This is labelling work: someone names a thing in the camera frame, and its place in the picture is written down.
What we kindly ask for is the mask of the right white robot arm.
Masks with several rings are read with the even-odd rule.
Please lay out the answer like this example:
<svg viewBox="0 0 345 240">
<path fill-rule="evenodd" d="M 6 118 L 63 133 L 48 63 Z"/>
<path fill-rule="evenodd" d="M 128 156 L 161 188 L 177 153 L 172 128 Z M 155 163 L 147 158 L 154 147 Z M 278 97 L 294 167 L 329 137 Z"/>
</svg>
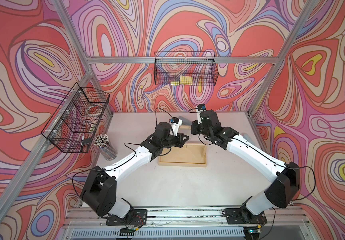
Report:
<svg viewBox="0 0 345 240">
<path fill-rule="evenodd" d="M 191 123 L 192 135 L 203 135 L 214 145 L 239 156 L 270 182 L 268 188 L 242 204 L 241 214 L 250 218 L 273 207 L 285 209 L 300 190 L 300 167 L 270 156 L 233 128 L 223 127 L 217 113 L 207 110 L 204 104 L 198 105 L 195 112 L 197 120 Z"/>
</svg>

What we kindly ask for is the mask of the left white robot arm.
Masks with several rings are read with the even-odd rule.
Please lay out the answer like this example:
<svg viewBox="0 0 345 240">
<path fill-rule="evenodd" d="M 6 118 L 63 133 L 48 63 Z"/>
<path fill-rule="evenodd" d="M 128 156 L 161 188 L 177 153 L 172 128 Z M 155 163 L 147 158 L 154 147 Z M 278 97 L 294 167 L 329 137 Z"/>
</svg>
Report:
<svg viewBox="0 0 345 240">
<path fill-rule="evenodd" d="M 82 201 L 99 217 L 110 214 L 125 218 L 132 205 L 117 196 L 118 184 L 141 166 L 161 156 L 164 149 L 182 148 L 189 136 L 178 132 L 181 125 L 182 120 L 176 117 L 169 122 L 160 122 L 133 153 L 110 166 L 92 168 L 81 192 Z"/>
</svg>

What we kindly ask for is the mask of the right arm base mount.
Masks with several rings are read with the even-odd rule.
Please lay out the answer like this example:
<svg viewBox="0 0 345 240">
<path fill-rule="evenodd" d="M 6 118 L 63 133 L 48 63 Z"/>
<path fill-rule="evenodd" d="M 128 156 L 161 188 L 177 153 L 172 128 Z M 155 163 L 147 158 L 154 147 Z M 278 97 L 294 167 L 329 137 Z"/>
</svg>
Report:
<svg viewBox="0 0 345 240">
<path fill-rule="evenodd" d="M 253 226 L 264 226 L 267 224 L 267 219 L 264 212 L 258 215 L 253 215 L 243 204 L 239 208 L 226 208 L 221 211 L 221 214 L 226 218 L 229 225 L 253 225 Z"/>
</svg>

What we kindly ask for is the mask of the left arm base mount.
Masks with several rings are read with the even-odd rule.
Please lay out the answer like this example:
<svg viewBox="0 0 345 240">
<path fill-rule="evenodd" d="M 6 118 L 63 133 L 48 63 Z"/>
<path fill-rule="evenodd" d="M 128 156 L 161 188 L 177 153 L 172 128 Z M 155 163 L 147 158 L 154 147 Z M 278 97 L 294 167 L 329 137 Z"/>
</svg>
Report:
<svg viewBox="0 0 345 240">
<path fill-rule="evenodd" d="M 147 223 L 148 210 L 131 207 L 130 211 L 123 218 L 115 215 L 108 215 L 106 218 L 107 226 L 144 226 Z"/>
</svg>

